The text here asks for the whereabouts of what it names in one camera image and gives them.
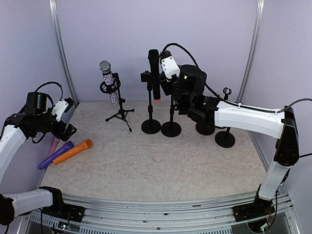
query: black microphone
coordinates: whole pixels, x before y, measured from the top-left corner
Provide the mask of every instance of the black microphone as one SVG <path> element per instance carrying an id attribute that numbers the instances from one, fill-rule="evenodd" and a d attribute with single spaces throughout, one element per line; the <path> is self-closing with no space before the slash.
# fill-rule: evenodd
<path id="1" fill-rule="evenodd" d="M 148 61 L 151 67 L 151 84 L 153 86 L 154 101 L 160 101 L 160 83 L 158 81 L 159 76 L 159 52 L 157 49 L 148 51 Z"/>

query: white wall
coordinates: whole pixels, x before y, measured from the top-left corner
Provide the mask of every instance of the white wall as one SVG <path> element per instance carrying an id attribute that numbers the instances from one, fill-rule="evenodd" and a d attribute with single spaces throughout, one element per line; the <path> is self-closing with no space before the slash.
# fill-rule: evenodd
<path id="1" fill-rule="evenodd" d="M 28 92 L 47 81 L 63 85 L 68 97 L 56 39 L 54 36 L 49 1 L 0 1 L 0 124 L 17 113 L 26 102 Z M 56 101 L 60 96 L 57 86 L 42 89 Z M 44 171 L 37 165 L 47 157 L 52 135 L 38 145 L 28 140 L 13 158 L 4 175 L 0 193 L 17 193 L 38 187 Z M 14 222 L 10 232 L 17 229 Z M 5 228 L 0 226 L 0 233 Z"/>
<path id="2" fill-rule="evenodd" d="M 312 2 L 266 1 L 258 47 L 244 103 L 283 108 L 299 98 L 312 98 Z M 300 154 L 312 152 L 312 103 L 293 107 L 299 131 Z M 267 160 L 275 140 L 255 134 Z M 312 157 L 291 169 L 282 190 L 289 192 L 304 234 L 311 233 Z"/>
<path id="3" fill-rule="evenodd" d="M 118 72 L 127 99 L 147 99 L 140 73 L 149 70 L 150 49 L 170 42 L 185 46 L 207 82 L 225 86 L 236 100 L 253 34 L 257 1 L 245 0 L 66 0 L 58 1 L 59 21 L 69 69 L 80 101 L 108 100 L 100 92 L 99 63 Z M 179 64 L 192 64 L 170 48 Z"/>

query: rhinestone microphone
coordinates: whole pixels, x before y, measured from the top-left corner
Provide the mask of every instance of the rhinestone microphone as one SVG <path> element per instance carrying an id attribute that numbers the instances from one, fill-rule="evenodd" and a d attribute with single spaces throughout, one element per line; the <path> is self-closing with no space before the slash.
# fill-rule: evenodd
<path id="1" fill-rule="evenodd" d="M 99 64 L 99 69 L 103 74 L 103 79 L 105 81 L 105 84 L 108 87 L 112 87 L 115 88 L 116 82 L 114 80 L 113 77 L 113 73 L 111 72 L 111 64 L 109 61 L 103 60 L 102 62 L 100 62 Z M 118 105 L 119 104 L 119 97 L 117 94 L 117 91 L 114 91 L 112 93 L 109 94 L 109 97 L 111 98 L 112 104 L 113 105 Z"/>

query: white robotic arm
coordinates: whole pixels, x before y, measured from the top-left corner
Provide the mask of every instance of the white robotic arm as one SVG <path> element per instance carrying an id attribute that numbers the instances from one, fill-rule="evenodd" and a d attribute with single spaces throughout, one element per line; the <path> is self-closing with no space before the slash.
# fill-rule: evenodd
<path id="1" fill-rule="evenodd" d="M 43 97 L 42 95 L 38 97 L 37 94 L 28 95 L 28 103 Z M 12 158 L 28 137 L 35 137 L 38 132 L 44 134 L 51 132 L 56 137 L 68 140 L 76 132 L 75 127 L 69 124 L 66 128 L 66 124 L 61 121 L 62 114 L 67 112 L 71 106 L 71 99 L 61 100 L 47 113 L 42 113 L 45 107 L 42 106 L 42 109 L 39 110 L 37 105 L 34 105 L 33 108 L 31 105 L 27 105 L 27 110 L 24 108 L 23 113 L 13 114 L 8 118 L 0 139 L 0 185 Z M 25 193 L 0 195 L 0 224 L 8 225 L 15 217 L 35 209 L 50 207 L 53 204 L 57 207 L 58 204 L 55 203 L 59 201 L 55 200 L 61 199 L 59 194 L 60 191 L 56 189 L 46 188 Z"/>
<path id="2" fill-rule="evenodd" d="M 208 127 L 233 127 L 262 133 L 277 139 L 276 153 L 259 186 L 255 200 L 248 206 L 237 206 L 237 221 L 267 215 L 272 210 L 272 199 L 290 168 L 299 159 L 298 133 L 292 108 L 265 109 L 241 105 L 220 97 L 203 95 L 206 73 L 193 65 L 177 65 L 169 51 L 160 55 L 163 73 L 158 79 L 165 95 L 172 95 L 179 114 L 187 115 L 196 123 Z"/>

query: table surface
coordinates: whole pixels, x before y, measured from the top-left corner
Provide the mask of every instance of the table surface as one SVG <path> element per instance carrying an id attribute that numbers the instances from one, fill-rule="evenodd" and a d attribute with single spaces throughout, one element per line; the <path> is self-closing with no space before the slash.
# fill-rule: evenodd
<path id="1" fill-rule="evenodd" d="M 58 164 L 51 164 L 41 185 L 64 194 L 124 201 L 193 200 L 256 191 L 265 170 L 244 130 L 231 129 L 234 147 L 225 149 L 215 134 L 203 136 L 195 123 L 175 113 L 181 125 L 179 136 L 161 132 L 147 135 L 141 123 L 148 118 L 148 101 L 127 101 L 135 109 L 125 122 L 105 119 L 118 111 L 111 102 L 83 102 L 71 123 L 78 131 L 71 141 L 78 145 L 90 138 L 93 147 Z M 169 120 L 167 101 L 153 103 L 154 119 Z"/>

